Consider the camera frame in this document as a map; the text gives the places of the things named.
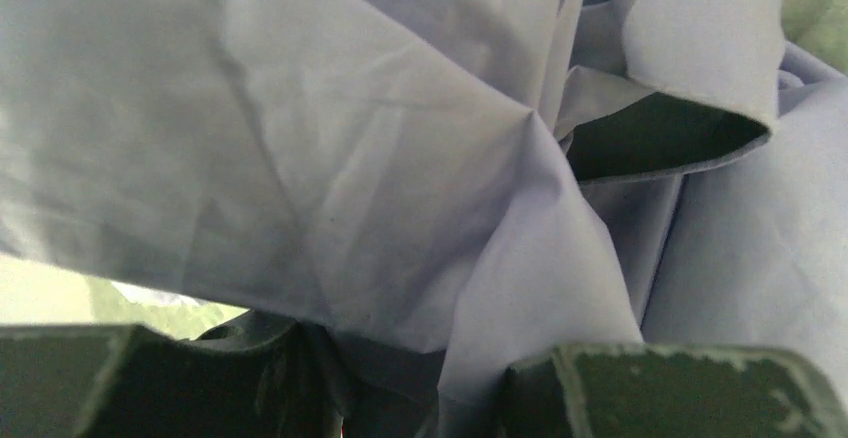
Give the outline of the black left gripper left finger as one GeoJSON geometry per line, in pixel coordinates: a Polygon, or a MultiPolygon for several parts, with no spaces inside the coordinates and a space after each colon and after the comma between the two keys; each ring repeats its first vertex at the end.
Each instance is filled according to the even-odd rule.
{"type": "Polygon", "coordinates": [[[1,330],[5,437],[337,437],[300,327],[244,313],[196,339],[141,324],[1,330]]]}

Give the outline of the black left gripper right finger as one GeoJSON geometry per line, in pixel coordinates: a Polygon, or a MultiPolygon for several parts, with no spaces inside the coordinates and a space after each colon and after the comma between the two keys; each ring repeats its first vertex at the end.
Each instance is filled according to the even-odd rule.
{"type": "Polygon", "coordinates": [[[513,364],[499,437],[844,437],[830,381],[787,350],[559,345],[513,364]]]}

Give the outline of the lilac folding umbrella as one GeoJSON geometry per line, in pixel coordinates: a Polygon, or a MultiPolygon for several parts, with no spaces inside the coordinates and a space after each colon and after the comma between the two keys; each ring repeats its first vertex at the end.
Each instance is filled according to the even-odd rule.
{"type": "Polygon", "coordinates": [[[847,79],[783,0],[1,0],[1,249],[305,321],[371,436],[564,341],[847,392],[847,79]]]}

